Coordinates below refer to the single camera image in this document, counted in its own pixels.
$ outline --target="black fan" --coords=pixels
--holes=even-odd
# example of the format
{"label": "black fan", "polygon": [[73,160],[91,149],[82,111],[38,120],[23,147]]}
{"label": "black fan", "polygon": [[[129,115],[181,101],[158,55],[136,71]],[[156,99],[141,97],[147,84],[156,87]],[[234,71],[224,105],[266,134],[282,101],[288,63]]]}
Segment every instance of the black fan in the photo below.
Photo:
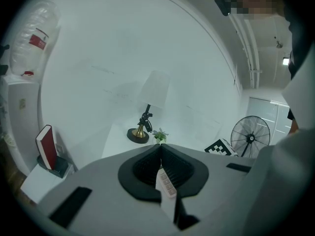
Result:
{"label": "black fan", "polygon": [[241,157],[258,156],[259,151],[270,143],[270,129],[260,117],[247,116],[233,128],[231,145]]}

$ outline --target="remote control button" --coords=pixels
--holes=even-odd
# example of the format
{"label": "remote control button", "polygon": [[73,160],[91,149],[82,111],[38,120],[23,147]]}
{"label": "remote control button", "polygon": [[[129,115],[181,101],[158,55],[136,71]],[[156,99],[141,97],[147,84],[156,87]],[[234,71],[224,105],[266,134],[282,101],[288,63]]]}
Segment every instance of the remote control button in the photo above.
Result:
{"label": "remote control button", "polygon": [[170,183],[170,184],[166,185],[165,188],[166,188],[166,190],[170,190],[170,189],[173,188],[173,186],[172,186],[172,184]]}
{"label": "remote control button", "polygon": [[162,179],[162,180],[167,179],[167,175],[166,175],[166,174],[162,174],[162,175],[161,175],[161,179]]}
{"label": "remote control button", "polygon": [[174,194],[176,194],[176,190],[173,188],[173,189],[170,189],[169,191],[168,191],[168,193],[170,194],[170,195],[174,195]]}
{"label": "remote control button", "polygon": [[169,179],[165,179],[165,180],[163,180],[163,183],[164,183],[164,185],[167,185],[170,183],[170,181],[169,181]]}

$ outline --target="red book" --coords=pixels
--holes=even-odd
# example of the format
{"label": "red book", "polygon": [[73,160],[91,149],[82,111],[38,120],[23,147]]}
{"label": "red book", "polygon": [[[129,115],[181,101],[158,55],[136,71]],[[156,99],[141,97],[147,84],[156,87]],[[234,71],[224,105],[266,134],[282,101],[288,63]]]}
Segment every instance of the red book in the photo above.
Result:
{"label": "red book", "polygon": [[53,129],[50,125],[46,125],[41,130],[36,137],[36,144],[45,166],[52,170],[56,163],[57,152],[53,138]]}

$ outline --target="lamp shade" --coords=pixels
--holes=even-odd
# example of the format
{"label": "lamp shade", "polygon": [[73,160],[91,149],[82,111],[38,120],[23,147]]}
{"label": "lamp shade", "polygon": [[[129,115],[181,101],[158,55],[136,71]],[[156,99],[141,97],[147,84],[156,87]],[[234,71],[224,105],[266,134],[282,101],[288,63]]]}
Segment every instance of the lamp shade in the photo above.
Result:
{"label": "lamp shade", "polygon": [[139,99],[151,106],[163,108],[167,96],[170,77],[161,71],[152,71],[143,85]]}

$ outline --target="ceiling light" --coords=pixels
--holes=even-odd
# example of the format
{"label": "ceiling light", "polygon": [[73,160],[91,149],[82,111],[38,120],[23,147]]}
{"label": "ceiling light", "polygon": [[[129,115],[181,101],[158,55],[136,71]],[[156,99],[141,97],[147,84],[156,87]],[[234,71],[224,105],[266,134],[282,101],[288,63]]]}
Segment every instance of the ceiling light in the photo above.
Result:
{"label": "ceiling light", "polygon": [[289,58],[283,58],[283,65],[289,65]]}

